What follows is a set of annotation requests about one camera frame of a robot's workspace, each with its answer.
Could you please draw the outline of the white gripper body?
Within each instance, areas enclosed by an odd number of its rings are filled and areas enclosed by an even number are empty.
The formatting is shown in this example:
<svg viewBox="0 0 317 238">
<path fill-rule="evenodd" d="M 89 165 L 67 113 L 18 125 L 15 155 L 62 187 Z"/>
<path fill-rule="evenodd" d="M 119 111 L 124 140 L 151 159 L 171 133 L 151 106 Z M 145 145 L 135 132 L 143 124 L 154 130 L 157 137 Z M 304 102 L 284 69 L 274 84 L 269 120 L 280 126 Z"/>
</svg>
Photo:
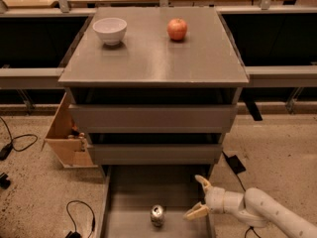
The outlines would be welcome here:
<svg viewBox="0 0 317 238">
<path fill-rule="evenodd" d="M 215 214 L 238 214 L 245 208 L 242 193 L 215 186 L 206 190 L 205 202 L 209 210 Z"/>
</svg>

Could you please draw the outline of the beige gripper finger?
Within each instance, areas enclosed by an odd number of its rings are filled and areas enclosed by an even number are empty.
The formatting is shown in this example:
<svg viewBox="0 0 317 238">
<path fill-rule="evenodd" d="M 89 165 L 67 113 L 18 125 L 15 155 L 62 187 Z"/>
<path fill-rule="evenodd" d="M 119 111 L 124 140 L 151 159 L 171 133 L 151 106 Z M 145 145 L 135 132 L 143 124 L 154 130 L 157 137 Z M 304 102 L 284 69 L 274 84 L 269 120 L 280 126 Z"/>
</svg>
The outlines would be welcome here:
<svg viewBox="0 0 317 238">
<path fill-rule="evenodd" d="M 183 215 L 183 218 L 186 220 L 194 220 L 207 216 L 209 211 L 210 209 L 206 204 L 198 202 Z"/>
<path fill-rule="evenodd" d="M 196 175 L 195 179 L 202 185 L 202 189 L 207 192 L 212 187 L 210 181 L 201 175 Z"/>
</svg>

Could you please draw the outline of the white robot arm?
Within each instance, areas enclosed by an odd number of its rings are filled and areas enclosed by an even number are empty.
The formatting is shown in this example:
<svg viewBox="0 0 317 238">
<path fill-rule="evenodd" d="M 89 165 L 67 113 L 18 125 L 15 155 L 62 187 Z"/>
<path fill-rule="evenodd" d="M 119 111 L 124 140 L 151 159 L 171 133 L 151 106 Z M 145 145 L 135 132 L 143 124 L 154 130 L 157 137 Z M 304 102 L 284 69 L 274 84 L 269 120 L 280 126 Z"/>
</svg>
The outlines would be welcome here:
<svg viewBox="0 0 317 238">
<path fill-rule="evenodd" d="M 196 175 L 202 185 L 205 203 L 198 202 L 185 214 L 193 220 L 212 214 L 231 214 L 239 221 L 256 228 L 264 228 L 269 222 L 278 227 L 288 238 L 317 238 L 317 227 L 287 209 L 258 188 L 244 193 L 232 192 L 213 186 L 205 177 Z"/>
</svg>

